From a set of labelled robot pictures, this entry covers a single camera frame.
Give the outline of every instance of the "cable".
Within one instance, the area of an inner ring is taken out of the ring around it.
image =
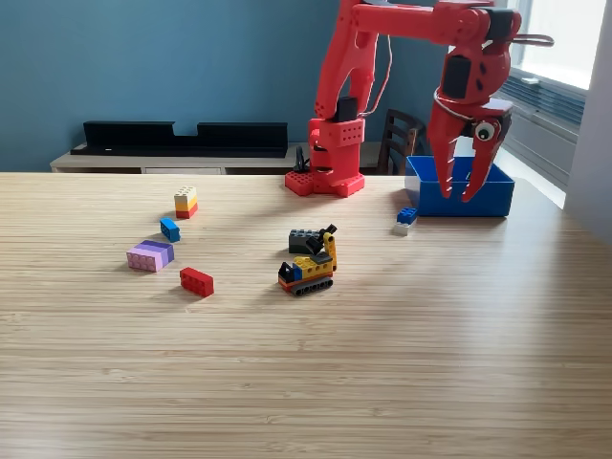
[[[453,115],[454,117],[458,118],[459,120],[463,120],[463,121],[474,121],[474,118],[472,117],[467,117],[466,115],[462,115],[460,113],[455,112],[454,110],[451,110],[450,108],[446,107],[444,103],[442,103],[442,101],[440,101],[440,96],[438,96],[438,89],[436,89],[433,92],[433,99],[435,100],[435,102],[440,105],[440,107],[442,107],[442,109],[447,112],[450,113],[451,115]]]
[[[554,38],[548,35],[525,34],[519,33],[514,36],[513,43],[517,45],[532,45],[551,48],[555,46]]]
[[[389,65],[387,65],[386,67],[386,76],[384,77],[384,81],[382,82],[381,89],[379,89],[379,93],[376,95],[376,98],[374,99],[374,106],[369,112],[360,113],[359,116],[361,118],[369,117],[374,112],[376,112],[377,108],[379,108],[379,103],[381,101],[381,98],[383,97],[384,88],[386,87],[386,83],[389,82],[389,78],[391,77],[391,66],[393,65],[393,51],[391,50],[391,36],[387,35],[386,40],[387,40],[387,44],[389,45]]]

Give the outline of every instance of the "stacked lego bricks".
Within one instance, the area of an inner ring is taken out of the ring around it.
[[[410,230],[414,227],[417,219],[416,208],[403,208],[398,213],[398,219],[393,227],[393,232],[398,236],[408,236]]]
[[[198,210],[198,196],[193,186],[183,186],[174,195],[176,218],[191,218]]]
[[[127,252],[127,265],[137,270],[161,271],[174,260],[172,244],[156,241],[144,241]]]

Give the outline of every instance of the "wooden chair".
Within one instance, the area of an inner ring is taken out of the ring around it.
[[[377,172],[389,174],[389,158],[393,164],[391,175],[405,175],[405,159],[421,146],[425,154],[426,127],[420,120],[398,110],[386,112],[386,123],[382,133],[381,153]]]

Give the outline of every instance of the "red robotic arm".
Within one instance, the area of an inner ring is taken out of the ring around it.
[[[359,173],[364,115],[374,82],[379,34],[425,39],[455,48],[447,55],[428,128],[441,191],[452,189],[454,146],[473,138],[475,158],[463,200],[487,180],[492,162],[510,128],[512,105],[492,99],[510,73],[513,41],[552,46],[549,37],[530,41],[518,35],[521,16],[492,8],[493,1],[440,0],[433,8],[394,5],[384,0],[340,0],[337,29],[321,69],[311,120],[311,175],[288,175],[298,194],[348,196],[363,187]],[[340,90],[351,78],[348,98]]]

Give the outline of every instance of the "white lego brick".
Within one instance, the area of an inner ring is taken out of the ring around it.
[[[408,233],[410,232],[411,227],[412,225],[406,225],[404,223],[396,223],[395,226],[393,227],[393,233],[397,234],[398,236],[408,236]]]
[[[179,192],[174,195],[174,202],[176,204],[187,205],[195,197],[195,186],[183,186],[179,189]]]

